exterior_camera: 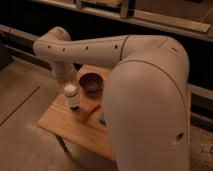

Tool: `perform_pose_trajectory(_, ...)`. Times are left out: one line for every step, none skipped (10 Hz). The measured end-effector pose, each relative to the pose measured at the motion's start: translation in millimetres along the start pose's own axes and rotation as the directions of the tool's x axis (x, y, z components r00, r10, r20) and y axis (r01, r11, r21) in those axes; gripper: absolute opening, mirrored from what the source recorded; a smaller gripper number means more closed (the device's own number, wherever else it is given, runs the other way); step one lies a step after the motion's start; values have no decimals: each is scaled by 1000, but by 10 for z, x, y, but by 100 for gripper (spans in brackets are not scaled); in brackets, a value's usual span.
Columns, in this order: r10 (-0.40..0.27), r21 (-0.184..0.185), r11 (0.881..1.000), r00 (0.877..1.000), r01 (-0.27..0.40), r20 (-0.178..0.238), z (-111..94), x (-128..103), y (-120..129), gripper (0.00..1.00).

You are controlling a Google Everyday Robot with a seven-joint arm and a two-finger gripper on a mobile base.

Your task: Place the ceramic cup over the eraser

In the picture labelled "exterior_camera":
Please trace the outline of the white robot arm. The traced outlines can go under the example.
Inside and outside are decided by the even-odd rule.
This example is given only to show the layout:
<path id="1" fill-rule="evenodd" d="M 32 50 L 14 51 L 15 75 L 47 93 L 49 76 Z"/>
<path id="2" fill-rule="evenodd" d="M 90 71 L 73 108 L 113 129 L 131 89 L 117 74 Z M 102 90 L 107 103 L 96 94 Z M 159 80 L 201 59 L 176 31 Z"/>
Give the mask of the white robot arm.
<path id="1" fill-rule="evenodd" d="M 73 65 L 107 67 L 103 111 L 119 171 L 190 171 L 189 59 L 175 39 L 123 35 L 73 41 L 55 27 L 33 44 L 68 82 Z"/>

